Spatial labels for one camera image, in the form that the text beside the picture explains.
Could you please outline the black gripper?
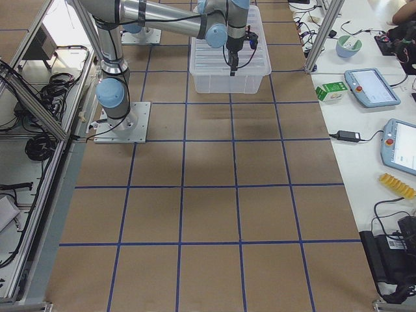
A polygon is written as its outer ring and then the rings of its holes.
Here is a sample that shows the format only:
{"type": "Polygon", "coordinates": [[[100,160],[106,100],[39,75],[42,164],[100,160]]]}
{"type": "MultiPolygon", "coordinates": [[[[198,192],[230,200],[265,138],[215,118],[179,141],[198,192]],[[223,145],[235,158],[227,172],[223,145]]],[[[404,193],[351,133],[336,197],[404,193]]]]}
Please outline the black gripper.
{"type": "Polygon", "coordinates": [[[227,43],[230,76],[234,77],[239,66],[238,53],[244,44],[244,27],[228,27],[227,28],[227,43]]]}

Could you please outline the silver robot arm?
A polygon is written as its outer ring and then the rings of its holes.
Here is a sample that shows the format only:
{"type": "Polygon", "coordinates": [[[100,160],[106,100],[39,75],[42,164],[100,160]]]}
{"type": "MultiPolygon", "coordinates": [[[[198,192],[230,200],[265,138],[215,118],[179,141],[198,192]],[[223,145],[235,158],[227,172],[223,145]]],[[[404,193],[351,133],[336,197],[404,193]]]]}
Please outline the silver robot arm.
{"type": "Polygon", "coordinates": [[[149,27],[142,27],[137,23],[123,25],[125,32],[132,34],[133,36],[149,36],[153,34],[154,30],[149,27]]]}
{"type": "Polygon", "coordinates": [[[103,57],[103,80],[96,97],[109,129],[123,137],[138,123],[130,102],[123,36],[146,45],[159,31],[168,31],[205,40],[213,48],[226,47],[231,75],[239,68],[239,51],[250,39],[249,1],[198,1],[194,12],[152,1],[81,1],[81,6],[95,21],[103,57]]]}

